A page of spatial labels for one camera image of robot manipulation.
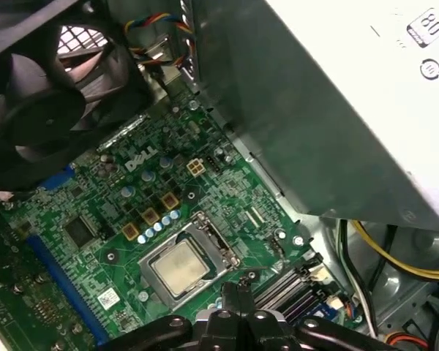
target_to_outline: white sticker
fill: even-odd
[[[106,311],[120,301],[120,297],[112,287],[104,291],[97,299]]]

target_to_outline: red wire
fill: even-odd
[[[389,345],[395,345],[397,342],[400,341],[411,341],[415,344],[418,344],[419,346],[422,346],[424,349],[427,350],[427,342],[425,342],[425,340],[417,338],[415,336],[410,336],[410,335],[400,335],[400,336],[395,336],[390,342]]]

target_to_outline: capacitor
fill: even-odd
[[[120,191],[120,195],[122,195],[122,197],[131,197],[135,195],[135,188],[131,185],[124,186]]]
[[[65,343],[62,340],[58,340],[51,348],[52,351],[64,351]]]
[[[172,211],[169,213],[169,217],[170,217],[173,221],[175,221],[176,219],[181,218],[181,212],[180,212],[179,210],[172,210]]]
[[[146,236],[144,236],[143,234],[142,235],[139,235],[138,236],[138,238],[137,238],[137,241],[138,241],[138,243],[139,244],[146,244],[146,242],[148,241],[148,239],[146,238]]]
[[[196,100],[189,101],[189,110],[195,111],[200,107],[200,104]]]
[[[97,176],[101,178],[107,178],[109,176],[109,172],[104,168],[100,168],[97,170]]]
[[[83,331],[83,326],[80,323],[75,323],[72,326],[72,333],[79,334]]]
[[[154,177],[155,177],[155,174],[153,173],[153,172],[151,172],[150,170],[144,170],[142,173],[141,173],[141,179],[143,180],[143,181],[153,181],[154,180]]]
[[[170,157],[162,156],[160,158],[161,168],[171,168],[173,166],[173,160]]]
[[[164,217],[161,219],[161,223],[162,223],[164,226],[168,226],[168,225],[170,225],[171,222],[172,222],[172,219],[171,219],[170,216],[164,216]]]
[[[15,285],[13,285],[12,290],[16,295],[20,295],[20,294],[24,293],[23,285],[20,283],[16,283]]]
[[[101,155],[100,160],[102,163],[114,163],[116,161],[116,158],[112,155]]]
[[[162,225],[161,222],[154,223],[153,229],[157,232],[160,232],[164,228],[164,225]]]
[[[164,126],[161,130],[168,137],[172,135],[172,132],[168,126]]]
[[[154,229],[153,228],[148,228],[147,230],[145,230],[145,236],[150,239],[154,237]]]

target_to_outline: screw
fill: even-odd
[[[182,320],[180,318],[174,318],[169,325],[171,327],[180,327],[181,325],[183,325],[184,322],[182,322]]]
[[[195,111],[200,107],[200,105],[198,104],[198,102],[196,102],[195,100],[190,100],[189,101],[189,110],[191,111]]]
[[[319,326],[319,323],[317,323],[315,320],[305,320],[304,325],[308,328],[316,328]]]
[[[264,320],[266,318],[266,313],[262,311],[256,312],[254,315],[258,320]]]
[[[149,299],[149,295],[146,291],[142,291],[138,294],[138,300],[141,302],[146,302]]]
[[[228,311],[221,311],[221,312],[218,314],[218,317],[219,317],[219,318],[229,318],[229,317],[231,317],[231,315],[229,314]]]
[[[294,246],[303,246],[304,245],[304,239],[302,236],[296,235],[293,237],[293,245]]]

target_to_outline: cooling fan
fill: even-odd
[[[28,0],[27,9],[37,3]],[[0,26],[0,190],[32,189],[150,105],[123,31],[97,3],[54,0],[32,14],[14,7],[10,23],[0,2],[7,19]],[[59,55],[63,26],[100,33],[105,45]]]

